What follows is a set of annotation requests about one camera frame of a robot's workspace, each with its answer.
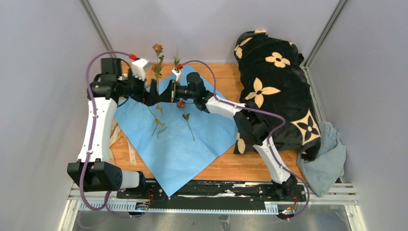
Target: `gray wall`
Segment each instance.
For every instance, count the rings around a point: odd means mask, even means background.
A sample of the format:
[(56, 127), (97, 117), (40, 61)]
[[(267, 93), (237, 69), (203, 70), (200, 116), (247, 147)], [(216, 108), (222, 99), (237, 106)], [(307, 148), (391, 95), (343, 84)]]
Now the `gray wall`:
[(57, 229), (85, 134), (86, 65), (102, 51), (77, 0), (0, 2), (0, 230)]
[(255, 28), (294, 42), (305, 57), (319, 38), (338, 0), (90, 0), (116, 50), (155, 59), (161, 43), (165, 61), (176, 47), (184, 61), (236, 62), (238, 36)]
[(310, 68), (368, 230), (406, 230), (408, 1), (351, 0)]

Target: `black pillow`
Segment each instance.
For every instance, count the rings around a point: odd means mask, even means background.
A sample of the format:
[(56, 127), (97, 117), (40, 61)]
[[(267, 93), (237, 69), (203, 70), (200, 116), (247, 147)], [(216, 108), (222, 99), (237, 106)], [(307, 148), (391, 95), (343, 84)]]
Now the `black pillow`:
[[(236, 42), (235, 58), (239, 64), (240, 102), (254, 101), (264, 111), (278, 114), (286, 124), (273, 133), (276, 148), (295, 149), (302, 158), (314, 160), (320, 149), (320, 129), (310, 95), (310, 85), (300, 68), (303, 56), (289, 42), (270, 38), (266, 31), (243, 33)], [(269, 116), (273, 127), (281, 121)], [(234, 153), (254, 150), (237, 139)]]

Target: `wooden table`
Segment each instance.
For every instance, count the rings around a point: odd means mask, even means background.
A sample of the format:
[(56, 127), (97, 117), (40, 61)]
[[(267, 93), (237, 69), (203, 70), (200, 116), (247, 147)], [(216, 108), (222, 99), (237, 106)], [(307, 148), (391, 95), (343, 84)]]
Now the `wooden table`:
[[(191, 66), (208, 82), (214, 84), (211, 73), (204, 65), (192, 64)], [(163, 76), (169, 76), (173, 67), (173, 64), (164, 64), (162, 69)], [(238, 65), (210, 64), (210, 67), (217, 77), (217, 90), (221, 92), (228, 100), (238, 102), (241, 90), (243, 89), (243, 86), (240, 83), (240, 72), (238, 70)], [(123, 70), (127, 71), (127, 69), (127, 65), (123, 64)], [(146, 78), (154, 78), (154, 73), (152, 70), (149, 70), (146, 73)], [(111, 146), (116, 165), (126, 171), (143, 171), (144, 175), (148, 178), (154, 177), (137, 153), (137, 165), (135, 166), (130, 162), (127, 143), (128, 142), (126, 138), (121, 137), (116, 143)], [(255, 152), (234, 154), (233, 150), (234, 146), (229, 148), (224, 154), (218, 157), (194, 179), (247, 181), (271, 180), (268, 168), (264, 164), (259, 154)], [(280, 152), (280, 155), (291, 171), (303, 177), (301, 171), (296, 165), (297, 153), (294, 150)]]

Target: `red cap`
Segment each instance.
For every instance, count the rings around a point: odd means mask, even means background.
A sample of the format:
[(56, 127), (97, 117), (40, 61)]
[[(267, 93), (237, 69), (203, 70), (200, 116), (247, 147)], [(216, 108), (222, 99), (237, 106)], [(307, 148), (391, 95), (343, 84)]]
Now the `red cap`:
[(129, 58), (135, 61), (138, 57), (135, 54), (130, 54)]

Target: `gray towel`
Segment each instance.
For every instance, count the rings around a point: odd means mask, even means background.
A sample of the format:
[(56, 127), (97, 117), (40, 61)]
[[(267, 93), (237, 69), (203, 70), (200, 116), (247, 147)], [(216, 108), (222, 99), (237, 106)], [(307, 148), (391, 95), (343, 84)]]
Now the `gray towel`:
[(319, 122), (321, 147), (314, 161), (297, 158), (297, 165), (305, 176), (308, 184), (318, 196), (324, 196), (344, 174), (346, 148), (340, 142), (340, 135), (333, 124)]

